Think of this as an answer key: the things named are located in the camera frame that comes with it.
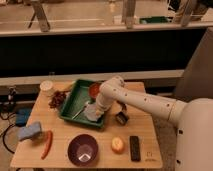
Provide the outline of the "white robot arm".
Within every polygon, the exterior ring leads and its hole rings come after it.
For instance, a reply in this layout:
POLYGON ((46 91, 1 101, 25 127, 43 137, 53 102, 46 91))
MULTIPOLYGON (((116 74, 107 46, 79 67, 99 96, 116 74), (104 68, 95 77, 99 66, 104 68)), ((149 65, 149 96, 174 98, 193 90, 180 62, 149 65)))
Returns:
POLYGON ((100 111, 115 100, 166 119, 178 127, 175 171, 213 171, 213 99, 183 102, 128 90, 122 77, 104 81, 96 98, 100 111))

